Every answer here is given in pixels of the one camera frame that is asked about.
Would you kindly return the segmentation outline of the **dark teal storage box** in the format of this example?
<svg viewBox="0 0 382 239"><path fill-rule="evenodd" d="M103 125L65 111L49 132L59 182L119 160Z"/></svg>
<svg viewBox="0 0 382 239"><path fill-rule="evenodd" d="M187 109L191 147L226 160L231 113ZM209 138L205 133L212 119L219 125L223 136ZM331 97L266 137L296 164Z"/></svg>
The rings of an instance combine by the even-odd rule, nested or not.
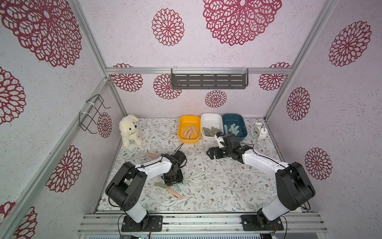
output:
<svg viewBox="0 0 382 239"><path fill-rule="evenodd" d="M244 118L239 114L224 114L222 122L224 134L233 133L238 141L243 141L248 135Z"/></svg>

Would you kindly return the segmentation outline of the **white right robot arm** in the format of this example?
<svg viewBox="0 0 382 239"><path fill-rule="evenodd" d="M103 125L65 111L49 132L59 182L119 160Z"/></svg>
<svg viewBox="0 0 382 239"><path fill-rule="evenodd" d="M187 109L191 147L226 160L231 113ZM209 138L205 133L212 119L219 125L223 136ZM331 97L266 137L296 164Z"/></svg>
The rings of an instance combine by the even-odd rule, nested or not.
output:
<svg viewBox="0 0 382 239"><path fill-rule="evenodd" d="M272 159L256 151L253 146L243 145L233 133L224 135L219 132L214 138L218 146L208 149L207 156L210 159L231 158L275 178L277 196L257 212L256 222L261 228L296 210L315 196L315 189L300 163Z"/></svg>

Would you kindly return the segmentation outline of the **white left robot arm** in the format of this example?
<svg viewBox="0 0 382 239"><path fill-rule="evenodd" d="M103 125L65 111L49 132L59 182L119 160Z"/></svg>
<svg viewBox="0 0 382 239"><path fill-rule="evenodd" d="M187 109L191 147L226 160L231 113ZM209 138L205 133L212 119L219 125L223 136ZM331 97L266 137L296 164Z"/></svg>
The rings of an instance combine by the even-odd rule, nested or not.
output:
<svg viewBox="0 0 382 239"><path fill-rule="evenodd" d="M161 175L166 186L182 183L182 168L186 161L185 154L178 150L144 164L126 162L106 187L105 194L139 224L148 217L147 210L138 202L146 181Z"/></svg>

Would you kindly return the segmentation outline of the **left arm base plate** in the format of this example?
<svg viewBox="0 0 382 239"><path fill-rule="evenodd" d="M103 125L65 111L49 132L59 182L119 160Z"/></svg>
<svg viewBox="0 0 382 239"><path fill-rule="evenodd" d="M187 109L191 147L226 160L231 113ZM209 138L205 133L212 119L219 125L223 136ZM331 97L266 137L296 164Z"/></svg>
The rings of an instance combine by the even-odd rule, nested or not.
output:
<svg viewBox="0 0 382 239"><path fill-rule="evenodd" d="M124 233L130 232L161 232L163 226L163 216L149 215L137 223L130 216L125 216L121 231Z"/></svg>

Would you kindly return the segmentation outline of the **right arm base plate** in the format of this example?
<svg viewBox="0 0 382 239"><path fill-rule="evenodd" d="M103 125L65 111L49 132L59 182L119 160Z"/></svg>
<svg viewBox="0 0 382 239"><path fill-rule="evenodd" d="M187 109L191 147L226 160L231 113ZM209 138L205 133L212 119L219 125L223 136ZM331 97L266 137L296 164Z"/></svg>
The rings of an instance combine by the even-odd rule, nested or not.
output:
<svg viewBox="0 0 382 239"><path fill-rule="evenodd" d="M262 215L241 215L241 221L244 231L283 231L284 226L280 217L273 221L266 219Z"/></svg>

